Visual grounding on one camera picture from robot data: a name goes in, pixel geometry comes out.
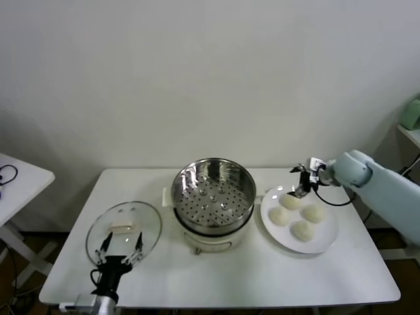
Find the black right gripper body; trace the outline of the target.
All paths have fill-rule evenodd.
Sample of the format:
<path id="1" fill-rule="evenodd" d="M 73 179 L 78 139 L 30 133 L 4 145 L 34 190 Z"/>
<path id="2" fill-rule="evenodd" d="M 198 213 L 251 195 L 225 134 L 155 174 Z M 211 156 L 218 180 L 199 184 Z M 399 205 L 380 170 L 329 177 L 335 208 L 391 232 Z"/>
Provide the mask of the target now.
<path id="1" fill-rule="evenodd" d="M 319 182 L 319 176 L 316 171 L 308 169 L 305 166 L 301 168 L 301 174 L 299 177 L 300 192 L 311 192 L 312 190 L 317 191 L 319 188 Z"/>

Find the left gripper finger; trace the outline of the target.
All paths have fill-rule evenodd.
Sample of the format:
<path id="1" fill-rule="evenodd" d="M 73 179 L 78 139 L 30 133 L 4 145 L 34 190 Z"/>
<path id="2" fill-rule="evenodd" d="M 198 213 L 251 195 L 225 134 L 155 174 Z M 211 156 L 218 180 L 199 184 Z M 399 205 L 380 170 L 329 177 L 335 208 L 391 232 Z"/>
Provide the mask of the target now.
<path id="1" fill-rule="evenodd" d="M 137 241 L 135 243 L 134 251 L 127 255 L 123 260 L 122 263 L 126 265 L 136 265 L 139 261 L 143 259 L 143 242 L 142 242 L 142 232 L 139 234 Z"/>
<path id="2" fill-rule="evenodd" d="M 94 251 L 94 254 L 95 254 L 95 264 L 96 265 L 104 264 L 106 262 L 106 253 L 107 253 L 107 250 L 108 250 L 108 248 L 110 246 L 112 237 L 113 237 L 113 233 L 110 232 L 108 234 L 108 236 L 102 242 L 102 244 L 100 246 L 100 249 L 96 249 Z"/>

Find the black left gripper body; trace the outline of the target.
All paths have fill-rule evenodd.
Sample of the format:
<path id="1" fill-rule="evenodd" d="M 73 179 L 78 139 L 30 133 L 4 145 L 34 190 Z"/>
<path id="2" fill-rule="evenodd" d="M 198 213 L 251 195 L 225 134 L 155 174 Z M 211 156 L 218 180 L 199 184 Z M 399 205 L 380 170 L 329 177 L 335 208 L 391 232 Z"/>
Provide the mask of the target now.
<path id="1" fill-rule="evenodd" d="M 106 257 L 106 262 L 96 266 L 93 273 L 98 272 L 99 278 L 97 281 L 93 280 L 96 287 L 93 295 L 119 299 L 117 289 L 121 277 L 132 270 L 132 265 L 123 260 L 123 257 Z"/>

